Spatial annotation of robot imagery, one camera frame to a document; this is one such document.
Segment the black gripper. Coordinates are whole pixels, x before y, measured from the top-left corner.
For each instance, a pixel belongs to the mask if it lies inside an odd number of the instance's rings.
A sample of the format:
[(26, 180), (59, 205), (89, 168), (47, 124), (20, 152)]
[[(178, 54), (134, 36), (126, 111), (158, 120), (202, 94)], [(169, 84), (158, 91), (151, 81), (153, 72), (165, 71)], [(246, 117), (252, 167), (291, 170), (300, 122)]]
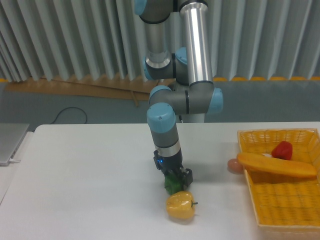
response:
[(186, 190), (193, 182), (193, 171), (190, 168), (183, 168), (183, 155), (179, 150), (172, 156), (161, 156), (159, 151), (153, 152), (154, 163), (158, 170), (160, 170), (165, 178), (173, 178), (175, 176), (174, 170), (179, 170), (178, 179), (183, 190)]

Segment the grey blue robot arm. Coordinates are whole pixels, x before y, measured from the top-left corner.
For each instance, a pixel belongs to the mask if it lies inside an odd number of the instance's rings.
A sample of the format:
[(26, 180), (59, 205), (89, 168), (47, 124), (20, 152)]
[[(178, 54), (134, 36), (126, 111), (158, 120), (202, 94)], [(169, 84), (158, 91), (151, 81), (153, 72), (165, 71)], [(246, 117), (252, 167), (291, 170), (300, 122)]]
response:
[[(155, 150), (153, 160), (164, 175), (169, 194), (193, 182), (191, 169), (183, 167), (177, 117), (214, 114), (223, 109), (222, 90), (213, 84), (207, 36), (206, 0), (136, 0), (134, 12), (144, 23), (147, 54), (143, 60), (148, 80), (175, 79), (178, 90), (158, 85), (149, 94), (146, 113)], [(184, 23), (185, 46), (170, 52), (165, 23), (178, 13)]]

